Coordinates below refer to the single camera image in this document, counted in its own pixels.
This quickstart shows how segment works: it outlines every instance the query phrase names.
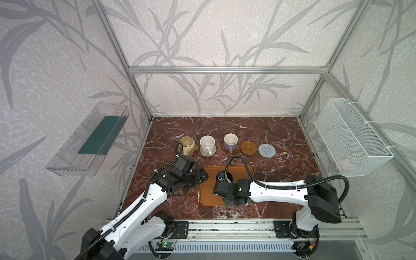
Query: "gray round coaster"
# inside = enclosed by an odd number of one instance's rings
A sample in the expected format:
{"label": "gray round coaster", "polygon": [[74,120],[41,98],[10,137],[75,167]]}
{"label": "gray round coaster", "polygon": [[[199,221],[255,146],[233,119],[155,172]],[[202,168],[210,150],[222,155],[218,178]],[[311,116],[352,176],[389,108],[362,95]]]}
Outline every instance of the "gray round coaster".
{"label": "gray round coaster", "polygon": [[276,154],[276,150],[269,144],[262,144],[259,146],[259,153],[263,157],[271,158]]}

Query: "orange tray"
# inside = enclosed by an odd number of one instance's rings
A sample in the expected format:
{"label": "orange tray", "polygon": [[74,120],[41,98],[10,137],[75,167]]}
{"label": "orange tray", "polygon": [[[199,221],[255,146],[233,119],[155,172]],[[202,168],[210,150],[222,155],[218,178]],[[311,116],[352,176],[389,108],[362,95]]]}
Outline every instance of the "orange tray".
{"label": "orange tray", "polygon": [[[248,168],[254,174],[253,168],[250,166]],[[203,206],[225,206],[223,199],[212,193],[215,186],[215,177],[220,171],[225,171],[225,166],[207,166],[204,167],[204,170],[208,174],[208,180],[201,184],[199,201]],[[232,174],[234,183],[237,183],[240,179],[250,179],[244,166],[230,166],[228,172]]]}

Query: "brown coaster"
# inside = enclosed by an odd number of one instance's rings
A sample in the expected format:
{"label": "brown coaster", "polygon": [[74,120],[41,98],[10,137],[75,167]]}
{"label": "brown coaster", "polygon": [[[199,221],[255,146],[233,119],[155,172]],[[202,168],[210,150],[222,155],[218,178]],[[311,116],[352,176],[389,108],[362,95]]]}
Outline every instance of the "brown coaster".
{"label": "brown coaster", "polygon": [[257,146],[253,142],[245,141],[241,143],[240,150],[245,155],[253,155],[257,152]]}
{"label": "brown coaster", "polygon": [[224,144],[223,144],[223,146],[222,146],[222,149],[223,149],[224,153],[226,153],[226,154],[236,155],[236,154],[238,154],[238,150],[240,149],[240,147],[239,147],[239,145],[237,144],[237,148],[235,149],[235,151],[234,151],[232,154],[231,154],[231,153],[229,153],[229,152],[225,149]]}
{"label": "brown coaster", "polygon": [[[199,201],[203,206],[225,206],[223,199],[220,196],[214,195],[212,191],[216,183],[215,177],[220,171],[225,171],[225,166],[207,166],[204,167],[208,174],[208,180],[201,183],[201,195]],[[237,183],[240,179],[250,179],[246,169],[242,165],[228,167],[228,172],[233,176],[233,183]]]}

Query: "purple mug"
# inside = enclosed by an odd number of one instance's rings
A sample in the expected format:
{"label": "purple mug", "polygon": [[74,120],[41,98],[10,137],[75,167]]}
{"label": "purple mug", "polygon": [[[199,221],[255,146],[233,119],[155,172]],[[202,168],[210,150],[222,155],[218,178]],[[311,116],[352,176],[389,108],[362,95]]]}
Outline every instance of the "purple mug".
{"label": "purple mug", "polygon": [[238,137],[235,134],[226,134],[224,136],[224,148],[227,152],[233,153],[237,149]]}

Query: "transparent acrylic shelf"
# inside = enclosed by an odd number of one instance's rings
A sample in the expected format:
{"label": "transparent acrylic shelf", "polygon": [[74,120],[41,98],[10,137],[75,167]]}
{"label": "transparent acrylic shelf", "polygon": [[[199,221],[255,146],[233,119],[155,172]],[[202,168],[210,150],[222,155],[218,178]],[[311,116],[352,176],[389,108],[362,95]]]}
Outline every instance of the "transparent acrylic shelf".
{"label": "transparent acrylic shelf", "polygon": [[329,99],[315,126],[341,173],[364,176],[393,153],[347,99]]}
{"label": "transparent acrylic shelf", "polygon": [[46,168],[59,176],[94,176],[129,115],[125,105],[98,102]]}

